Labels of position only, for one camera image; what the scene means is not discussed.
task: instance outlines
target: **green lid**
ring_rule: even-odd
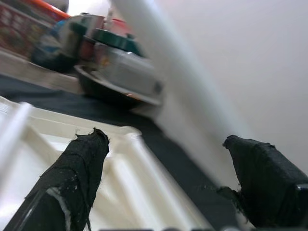
[[[126,38],[102,29],[96,29],[93,35],[93,39],[103,44],[106,44],[107,46],[121,49],[124,51],[133,52],[136,55],[143,57],[133,38],[134,36],[131,34],[128,34],[128,37]]]
[[[93,35],[93,39],[106,44],[107,46],[125,50],[126,38],[114,34],[108,30],[96,29]]]
[[[69,28],[72,31],[74,31],[74,32],[76,32],[76,33],[78,33],[82,36],[85,35],[86,32],[87,32],[87,28],[85,26],[83,26],[82,24],[79,24],[79,23],[75,23],[75,22],[70,23]]]

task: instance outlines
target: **white plastic tray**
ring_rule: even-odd
[[[0,98],[0,123],[3,118],[12,116],[6,112],[10,111],[8,108],[18,106]],[[76,134],[88,134],[93,127],[104,131],[110,139],[110,153],[103,164],[103,180],[90,213],[93,231],[210,228],[148,150],[135,128],[112,126],[34,107],[23,126],[23,135],[11,153],[0,181],[0,229],[12,218],[39,176],[76,138]]]

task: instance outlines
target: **white container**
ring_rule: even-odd
[[[4,98],[0,98],[0,105],[18,107]],[[6,114],[0,110],[0,117]],[[31,108],[28,123],[23,127],[23,136],[0,182],[0,229],[4,229],[39,176],[54,163],[76,134],[88,134],[93,127],[104,131],[110,139],[110,152],[103,164],[103,180],[90,212],[93,231],[210,228],[148,150],[141,133],[135,128],[117,127],[37,108]]]
[[[95,50],[98,78],[105,78],[116,86],[147,96],[161,93],[163,83],[158,80],[149,59],[98,42]]]

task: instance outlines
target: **white pole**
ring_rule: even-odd
[[[232,134],[254,138],[154,0],[112,0],[112,3],[137,35],[159,74],[166,76],[174,87],[191,119],[220,143]]]
[[[0,124],[0,176],[13,158],[13,152],[26,128],[31,108],[30,104],[21,103],[8,111],[6,119]]]

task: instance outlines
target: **blurry object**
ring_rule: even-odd
[[[110,31],[121,36],[133,34],[126,22],[115,18],[111,20]]]
[[[150,60],[131,52],[107,47],[107,55],[100,61],[100,75],[111,83],[140,94],[154,96],[162,92]]]
[[[69,71],[78,61],[83,36],[91,34],[97,25],[102,26],[103,19],[96,15],[78,15],[58,22],[36,43],[31,61],[50,70]]]
[[[241,190],[230,191],[256,227],[308,228],[308,177],[275,146],[235,135],[223,144]]]
[[[83,37],[80,51],[79,51],[79,57],[82,60],[85,61],[91,61],[94,56],[94,46],[95,46],[95,40],[90,39],[87,36]]]
[[[44,0],[44,1],[65,13],[68,10],[69,0]]]
[[[163,85],[157,80],[151,61],[141,57],[132,39],[99,29],[93,38],[99,41],[95,56],[102,78],[142,95],[161,93]]]
[[[104,85],[97,77],[91,74],[92,70],[90,68],[79,65],[75,68],[79,82],[87,95],[123,109],[131,109],[142,102],[137,97],[132,97],[132,94],[118,92]]]
[[[108,14],[105,20],[105,30],[110,30],[111,29],[111,20],[112,20],[112,15],[113,15],[113,9],[110,7],[108,9]]]
[[[134,36],[132,34],[126,34],[123,37],[107,30],[96,29],[93,34],[93,39],[109,47],[133,52],[138,56],[144,57],[137,42],[134,41]]]
[[[5,231],[83,231],[101,183],[108,137],[78,135],[39,178]]]
[[[53,25],[70,16],[63,11],[53,7],[43,0],[1,0],[14,7],[18,11],[29,15],[41,22]]]
[[[70,31],[62,47],[62,53],[70,57],[78,57],[79,48],[87,28],[82,24],[71,22]]]
[[[103,78],[95,69],[77,65],[79,82],[85,93],[94,98],[124,109],[131,109],[140,103],[160,105],[158,95],[146,96],[140,93],[119,87]]]
[[[33,44],[50,28],[17,9],[0,2],[0,46],[28,57]]]

